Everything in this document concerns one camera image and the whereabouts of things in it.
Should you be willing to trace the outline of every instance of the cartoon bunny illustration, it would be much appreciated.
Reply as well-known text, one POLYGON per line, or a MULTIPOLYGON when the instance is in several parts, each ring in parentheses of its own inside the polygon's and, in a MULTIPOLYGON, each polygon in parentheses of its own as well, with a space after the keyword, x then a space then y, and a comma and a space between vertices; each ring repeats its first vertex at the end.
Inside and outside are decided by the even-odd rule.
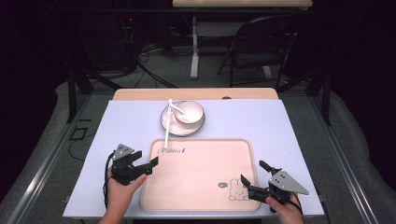
POLYGON ((232 179, 230 188, 230 201, 248 200, 248 190, 241 183, 241 179, 232 179))

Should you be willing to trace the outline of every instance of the desk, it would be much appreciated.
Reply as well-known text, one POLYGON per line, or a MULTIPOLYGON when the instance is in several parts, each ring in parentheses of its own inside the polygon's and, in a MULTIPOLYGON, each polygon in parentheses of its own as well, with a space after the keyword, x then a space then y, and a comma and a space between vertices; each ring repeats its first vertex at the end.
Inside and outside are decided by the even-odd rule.
MULTIPOLYGON (((173 0, 173 7, 311 7, 311 0, 173 0)), ((198 78, 198 35, 202 36, 226 36, 234 35, 242 23, 214 23, 207 25, 208 30, 198 30, 196 17, 192 18, 192 62, 191 79, 198 78)))
MULTIPOLYGON (((259 186, 267 187, 270 177, 260 168, 259 160, 265 160, 275 167, 282 167, 310 192, 309 195, 300 197, 304 213, 307 216, 324 215, 286 109, 278 100, 275 90, 224 88, 118 90, 107 106, 78 182, 65 208, 64 217, 100 218, 105 213, 102 186, 108 155, 119 143, 123 143, 136 150, 142 150, 143 157, 137 164, 144 163, 148 158, 150 144, 155 139, 164 137, 159 117, 170 97, 175 100, 196 100, 204 107, 205 124, 200 131, 190 136, 191 138, 247 139, 252 145, 259 186), (220 100, 224 96, 233 99, 220 100), (238 114, 240 116, 240 113, 243 113, 244 117, 236 117, 238 114)), ((141 189, 136 191, 125 217, 261 218, 276 215, 271 213, 265 204, 261 204, 252 212, 153 212, 142 208, 140 196, 141 189)))

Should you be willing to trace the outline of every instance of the white chopstick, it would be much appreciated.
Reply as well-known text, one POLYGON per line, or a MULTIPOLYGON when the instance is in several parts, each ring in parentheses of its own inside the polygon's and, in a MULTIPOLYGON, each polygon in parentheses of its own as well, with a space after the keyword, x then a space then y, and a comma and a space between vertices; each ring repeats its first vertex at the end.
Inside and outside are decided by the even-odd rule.
POLYGON ((168 101, 168 115, 167 115, 167 120, 166 120, 166 131, 165 131, 165 146, 164 148, 168 148, 168 138, 169 138, 169 125, 171 123, 171 113, 172 113, 172 99, 169 99, 168 101))

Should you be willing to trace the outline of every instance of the gray carpet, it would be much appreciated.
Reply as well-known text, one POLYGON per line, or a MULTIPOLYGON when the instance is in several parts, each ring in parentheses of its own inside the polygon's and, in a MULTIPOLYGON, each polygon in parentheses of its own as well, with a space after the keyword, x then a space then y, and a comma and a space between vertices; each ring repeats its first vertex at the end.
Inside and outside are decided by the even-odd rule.
MULTIPOLYGON (((220 76, 216 75, 225 55, 225 48, 222 43, 217 40, 206 40, 202 43, 199 78, 197 80, 190 79, 191 55, 189 53, 180 54, 185 49, 177 50, 179 53, 155 50, 149 54, 149 57, 147 54, 142 55, 141 59, 142 61, 148 60, 145 66, 149 71, 181 88, 228 87, 227 73, 229 68, 224 68, 220 76)), ((272 67, 272 70, 275 74, 277 69, 272 67)), ((238 76, 242 78, 242 74, 247 73, 247 71, 239 72, 238 76)), ((253 70, 250 71, 250 74, 252 74, 252 78, 262 77, 261 71, 253 70)), ((114 77, 110 73, 106 73, 104 76, 114 77)), ((164 85, 154 82, 150 76, 142 73, 140 69, 136 69, 129 76, 112 80, 126 88, 135 86, 137 88, 164 88, 164 85)), ((63 143, 61 147, 62 155, 28 213, 25 223, 79 223, 78 220, 62 217, 66 206, 63 200, 71 194, 76 184, 83 164, 81 160, 85 158, 94 138, 94 135, 91 134, 96 132, 106 109, 106 104, 113 94, 102 83, 97 81, 92 83, 95 87, 95 93, 91 96, 88 104, 80 109, 82 113, 78 117, 77 127, 71 127, 72 129, 85 129, 87 131, 86 137, 83 140, 67 140, 63 143)), ((265 82, 249 86, 274 87, 274 85, 275 82, 265 82)), ((57 144, 62 130, 67 127, 65 124, 68 116, 66 86, 66 84, 63 84, 58 88, 59 100, 52 119, 19 179, 0 204, 0 223, 7 223, 41 163, 57 144)), ((332 143, 322 127, 321 118, 317 115, 318 109, 312 103, 312 99, 305 97, 300 92, 304 87, 305 84, 303 83, 288 93, 279 96, 288 111, 314 183, 326 199, 324 203, 328 210, 330 222, 363 223, 360 211, 336 162, 332 143)), ((383 183, 375 168, 368 161, 368 148, 364 135, 342 100, 335 94, 332 95, 331 122, 332 130, 344 150, 354 174, 361 183, 362 190, 375 212, 378 223, 396 223, 396 213, 393 211, 394 205, 396 205, 395 192, 383 183)), ((96 221, 86 220, 87 223, 95 223, 96 221)), ((277 223, 277 220, 271 218, 264 219, 262 222, 277 223)), ((326 217, 305 218, 305 223, 330 222, 326 217)))

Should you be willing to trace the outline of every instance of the hand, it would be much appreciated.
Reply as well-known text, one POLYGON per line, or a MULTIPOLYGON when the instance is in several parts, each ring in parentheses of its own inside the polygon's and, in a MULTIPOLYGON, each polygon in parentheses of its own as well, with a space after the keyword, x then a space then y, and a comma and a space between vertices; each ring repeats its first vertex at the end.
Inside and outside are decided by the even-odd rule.
MULTIPOLYGON (((290 200, 300 205, 295 193, 290 195, 290 200)), ((277 200, 271 197, 267 197, 265 202, 279 214, 280 224, 304 224, 303 215, 294 205, 290 203, 280 204, 277 200)))
POLYGON ((120 223, 128 209, 134 192, 145 182, 147 176, 141 175, 131 184, 124 186, 111 177, 107 170, 107 210, 100 223, 120 223))

